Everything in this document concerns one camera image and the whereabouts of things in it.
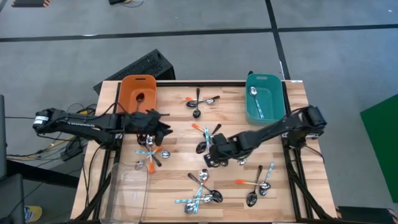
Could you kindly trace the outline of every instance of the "wooden table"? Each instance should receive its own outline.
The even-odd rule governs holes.
[[[304,85],[300,81],[286,81],[287,93],[292,110],[308,104]],[[105,81],[98,100],[97,114],[103,113],[114,102],[118,82]],[[241,131],[256,130],[258,126],[247,124],[245,120],[244,87],[213,86],[201,87],[201,97],[210,98],[220,95],[221,99],[214,105],[201,104],[202,116],[200,119],[192,118],[192,109],[185,106],[185,97],[195,97],[194,86],[158,87],[157,111],[170,113],[161,121],[171,125],[173,133],[165,137],[164,150],[171,152],[170,159],[162,159],[162,167],[155,167],[156,172],[150,174],[150,187],[147,198],[146,215],[144,222],[291,222],[295,221],[292,198],[290,195],[284,155],[279,137],[271,139],[260,145],[248,157],[244,166],[237,165],[235,160],[230,160],[228,167],[210,168],[210,179],[206,185],[211,189],[219,190],[224,197],[223,203],[201,203],[196,215],[186,215],[183,211],[184,204],[176,204],[174,200],[192,198],[199,185],[187,177],[189,172],[198,176],[199,170],[207,168],[203,154],[196,154],[197,144],[203,141],[202,133],[191,127],[196,123],[202,127],[215,128],[218,123],[223,126],[218,131],[225,136],[231,136]],[[318,141],[309,140],[307,144],[320,151]],[[89,142],[85,169],[98,147],[94,141]],[[135,154],[140,148],[135,135],[125,135],[121,153],[121,162],[134,164],[145,157]],[[91,170],[91,184],[89,196],[92,198],[97,191],[101,168],[103,165],[104,150],[97,153]],[[336,217],[335,206],[331,196],[325,166],[319,155],[302,149],[302,160],[309,191],[325,211]],[[259,196],[257,204],[251,208],[246,205],[246,195],[252,191],[252,185],[238,185],[235,179],[253,181],[259,164],[264,166],[261,175],[263,180],[267,174],[270,163],[274,161],[269,183],[272,188],[265,197]],[[125,191],[117,195],[114,205],[114,217],[118,220],[128,220],[129,211],[134,207],[133,200]],[[305,207],[301,192],[298,198],[302,217],[305,217]],[[72,218],[78,216],[85,206],[86,190],[83,173],[81,173],[79,187],[76,193]],[[101,210],[106,202],[103,200]]]

